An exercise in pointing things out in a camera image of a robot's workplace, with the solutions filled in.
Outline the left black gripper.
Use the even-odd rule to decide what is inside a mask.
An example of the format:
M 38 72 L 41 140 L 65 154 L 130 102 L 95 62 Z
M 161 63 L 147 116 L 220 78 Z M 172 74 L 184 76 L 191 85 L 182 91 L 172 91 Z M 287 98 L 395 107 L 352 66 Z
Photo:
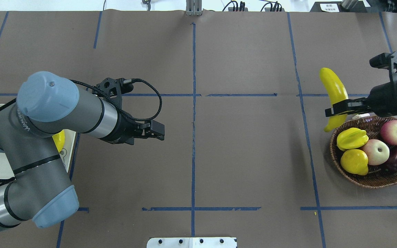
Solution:
M 126 80 L 123 77 L 115 80 L 108 77 L 95 86 L 92 94 L 101 99 L 103 113 L 92 132 L 93 136 L 96 134 L 100 140 L 111 144 L 134 145 L 136 138 L 164 140 L 164 124 L 135 118 L 122 108 L 122 95 L 132 92 L 137 82 L 140 80 Z

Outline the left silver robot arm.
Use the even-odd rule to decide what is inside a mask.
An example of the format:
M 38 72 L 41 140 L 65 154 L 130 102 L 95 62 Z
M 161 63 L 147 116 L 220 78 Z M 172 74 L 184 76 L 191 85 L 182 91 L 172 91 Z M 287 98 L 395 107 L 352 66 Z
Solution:
M 133 91 L 134 83 L 144 83 L 158 96 L 152 117 L 138 119 L 123 110 L 122 95 Z M 0 179 L 0 232 L 29 220 L 48 228 L 78 211 L 75 187 L 53 135 L 69 129 L 110 144 L 164 140 L 164 124 L 155 120 L 161 107 L 159 91 L 139 78 L 108 77 L 90 86 L 51 72 L 29 76 L 16 99 L 0 107 L 0 153 L 14 174 Z

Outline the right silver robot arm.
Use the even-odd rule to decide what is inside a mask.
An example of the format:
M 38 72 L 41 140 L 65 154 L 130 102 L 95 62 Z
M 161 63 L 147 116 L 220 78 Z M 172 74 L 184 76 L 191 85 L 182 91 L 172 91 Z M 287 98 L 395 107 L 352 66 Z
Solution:
M 364 187 L 397 183 L 397 52 L 382 53 L 370 66 L 386 69 L 390 81 L 371 89 L 367 97 L 350 99 L 339 77 L 328 68 L 319 76 L 328 92 L 331 108 L 326 109 L 325 132 L 333 131 L 330 153 L 340 172 L 350 181 L 368 179 Z

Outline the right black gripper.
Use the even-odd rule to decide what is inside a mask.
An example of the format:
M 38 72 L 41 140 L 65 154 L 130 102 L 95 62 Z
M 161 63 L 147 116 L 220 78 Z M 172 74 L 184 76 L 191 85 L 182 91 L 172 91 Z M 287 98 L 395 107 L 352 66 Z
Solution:
M 345 99 L 325 109 L 325 116 L 375 113 L 379 117 L 397 116 L 397 52 L 384 52 L 370 59 L 370 66 L 389 71 L 388 83 L 371 89 L 368 98 Z

